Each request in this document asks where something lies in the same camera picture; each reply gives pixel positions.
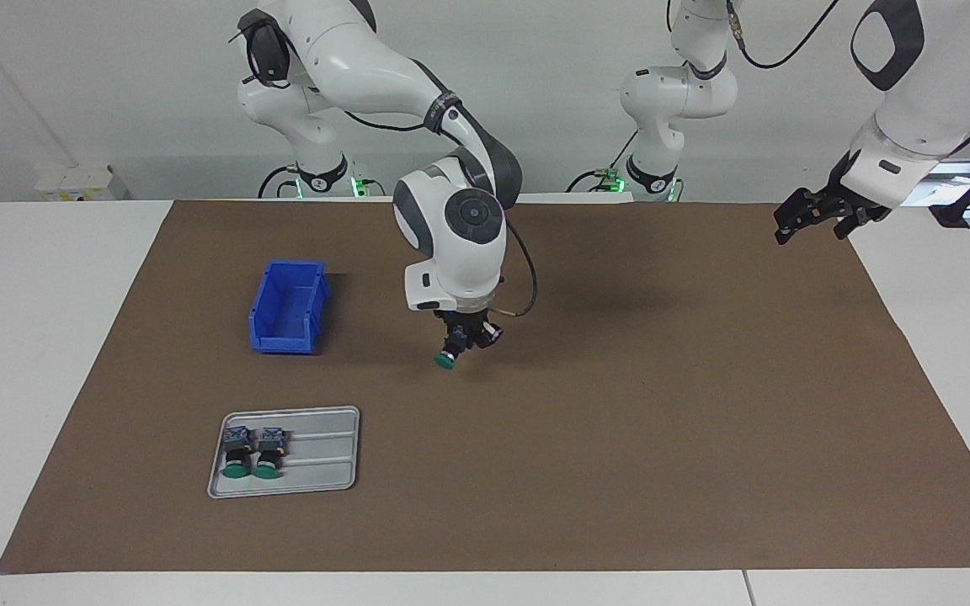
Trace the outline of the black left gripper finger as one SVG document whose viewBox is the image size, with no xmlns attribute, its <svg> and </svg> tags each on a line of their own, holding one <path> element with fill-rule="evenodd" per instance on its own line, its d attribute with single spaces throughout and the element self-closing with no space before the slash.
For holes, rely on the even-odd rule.
<svg viewBox="0 0 970 606">
<path fill-rule="evenodd" d="M 774 211 L 776 222 L 775 238 L 778 245 L 784 246 L 797 231 L 815 226 L 831 215 L 825 215 L 824 195 L 811 189 L 796 189 Z"/>
<path fill-rule="evenodd" d="M 836 223 L 834 234 L 838 239 L 847 239 L 858 227 L 884 220 L 890 211 L 890 208 L 882 206 L 854 206 Z"/>
</svg>

